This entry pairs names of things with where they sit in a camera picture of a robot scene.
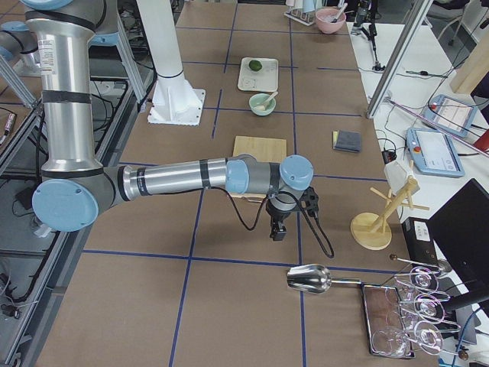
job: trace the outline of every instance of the white container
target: white container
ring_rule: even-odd
[[[248,66],[252,60],[261,62],[262,68],[259,71],[253,71]],[[252,92],[275,92],[278,89],[278,60],[243,57],[239,70],[238,88]]]

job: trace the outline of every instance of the metal frame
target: metal frame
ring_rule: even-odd
[[[18,98],[21,99],[24,106],[33,109],[37,104],[37,99],[31,91],[25,86],[22,79],[15,73],[6,59],[0,57],[0,74],[5,82],[12,88]]]
[[[27,117],[28,120],[22,125],[21,134],[17,133],[15,136],[16,141],[11,141],[11,144],[9,144],[8,147],[13,146],[12,149],[1,154],[0,158],[3,161],[0,161],[0,173],[6,169],[20,150],[31,129],[36,125],[39,119],[38,109]],[[113,151],[111,147],[120,145],[120,141],[126,141],[127,136],[125,135],[128,135],[132,129],[138,114],[137,109],[134,90],[129,83],[121,106],[115,113],[114,122],[108,129],[97,152],[97,159],[111,161],[116,164],[121,150]],[[91,227],[87,227],[78,232],[63,232],[56,240],[50,258],[44,266],[30,296],[32,300],[39,300],[39,303],[35,306],[30,305],[28,310],[24,310],[24,318],[15,334],[16,343],[8,350],[7,364],[0,362],[0,366],[10,366],[18,353],[21,354],[23,366],[34,366],[56,318],[57,311],[82,254],[90,229]]]
[[[125,71],[128,74],[129,80],[131,81],[134,94],[136,95],[138,102],[141,103],[144,101],[146,90],[144,89],[144,84],[139,73],[138,65],[134,61],[131,45],[129,44],[128,37],[125,34],[124,25],[122,24],[122,20],[119,15],[117,15],[117,29],[119,32],[117,51],[121,56],[122,64],[124,65]]]
[[[386,70],[382,74],[381,80],[379,81],[374,95],[372,96],[371,102],[368,105],[367,117],[369,119],[372,119],[375,116],[377,110],[381,106],[381,103],[384,101],[384,96],[387,94],[390,84],[393,82],[393,79],[396,76],[404,54],[413,41],[419,26],[423,23],[423,19],[426,17],[432,3],[433,0],[418,0],[418,2],[416,2],[414,5],[413,10],[410,12],[410,16],[407,19],[403,32],[401,33],[396,47],[394,48],[389,62],[387,63]]]

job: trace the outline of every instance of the white table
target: white table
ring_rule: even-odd
[[[403,30],[401,24],[377,24],[378,36],[376,37],[377,54],[379,61],[382,65],[387,64],[390,58],[392,50],[396,45],[396,42]],[[370,99],[374,94],[375,88],[381,78],[381,74],[374,73],[372,66],[374,65],[374,56],[371,50],[371,44],[367,41],[364,35],[354,36],[351,35],[351,42],[355,51],[355,57],[359,68],[361,68],[361,78],[364,85],[365,94]],[[420,71],[426,70],[428,73],[443,74],[452,68],[452,64],[445,55],[439,42],[436,40],[435,35],[431,29],[427,26],[422,26],[417,35],[410,45],[401,68],[398,70],[399,74],[406,75],[407,70]],[[438,88],[435,96],[438,94],[446,94],[447,96],[456,96],[456,99],[460,99],[468,104],[474,104],[473,99],[469,95],[455,95],[450,88],[450,81],[454,78],[456,72],[454,71],[448,77],[448,79]],[[390,86],[390,92],[392,93],[392,100],[410,107],[424,106],[433,91],[439,85],[441,79],[433,77],[430,79],[420,79],[405,76],[396,76],[394,82]],[[398,148],[404,146],[404,141],[400,137],[396,136],[385,130],[384,124],[387,120],[387,115],[392,109],[391,105],[381,106],[379,112],[374,117],[375,128],[385,131],[387,138],[392,140]],[[480,126],[487,126],[487,123],[480,112],[478,112],[474,123]],[[399,135],[405,136],[406,130],[410,127],[425,127],[421,122],[416,122],[415,118],[405,112],[395,108],[390,114],[387,127],[396,132]],[[474,132],[481,134],[482,131],[473,129]],[[384,138],[384,133],[377,131],[379,138]],[[473,142],[477,139],[474,135],[469,133],[467,140]],[[454,141],[455,149],[458,153],[473,153],[472,150],[466,148],[464,145]],[[384,141],[379,141],[380,147],[384,146]],[[386,148],[392,148],[390,143],[386,144]],[[409,152],[403,153],[402,150],[397,151],[397,160],[404,160],[406,163],[410,160]],[[434,214],[444,203],[453,196],[465,183],[471,178],[477,179],[477,181],[489,191],[489,159],[481,156],[461,157],[461,163],[465,169],[465,176],[462,178],[448,178],[448,177],[435,177],[427,176],[416,171],[416,179],[419,182],[421,190],[413,196],[414,203],[419,205],[429,206],[430,210],[409,210],[405,208],[401,221],[404,221],[408,216],[415,216],[419,218],[429,218]],[[437,248],[437,255],[439,258],[445,256]],[[452,272],[449,275],[455,284],[461,283],[460,278]],[[465,286],[460,286],[458,289],[464,293],[467,290]],[[478,313],[478,317],[482,322],[482,325],[478,329],[489,333],[489,318],[486,317],[483,311]],[[445,343],[445,348],[448,350],[454,350],[455,341],[450,338]],[[476,346],[469,346],[470,361],[474,358],[478,358],[481,362],[489,362],[489,338],[478,334],[478,344]],[[452,362],[451,356],[442,356],[445,362]],[[456,365],[468,365],[468,362],[463,362],[458,359]]]

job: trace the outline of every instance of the tablet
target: tablet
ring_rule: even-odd
[[[440,129],[465,138],[476,113],[474,106],[440,94],[424,108],[422,115]]]
[[[465,172],[449,136],[436,130],[409,128],[407,148],[416,168],[423,174],[463,177]]]

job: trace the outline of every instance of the wooden surface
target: wooden surface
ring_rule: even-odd
[[[260,162],[280,163],[287,156],[287,140],[237,136],[232,155],[237,157],[240,154],[251,154]],[[246,200],[265,198],[265,195],[259,193],[232,193],[231,196]]]
[[[489,32],[486,32],[450,83],[454,93],[470,94],[482,78],[489,73],[488,54]]]

